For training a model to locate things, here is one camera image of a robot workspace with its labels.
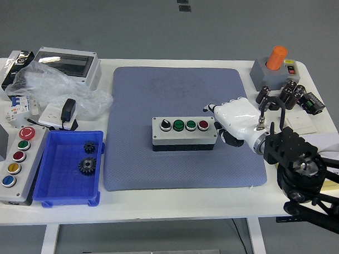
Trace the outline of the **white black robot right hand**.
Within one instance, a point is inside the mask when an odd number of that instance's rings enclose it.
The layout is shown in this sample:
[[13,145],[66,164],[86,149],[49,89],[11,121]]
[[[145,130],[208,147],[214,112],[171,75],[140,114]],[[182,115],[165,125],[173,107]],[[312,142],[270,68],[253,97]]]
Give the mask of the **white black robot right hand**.
[[203,111],[214,114],[215,128],[226,144],[241,146],[246,142],[256,154],[263,154],[262,145],[269,132],[259,110],[246,98],[239,97],[220,105],[208,104]]

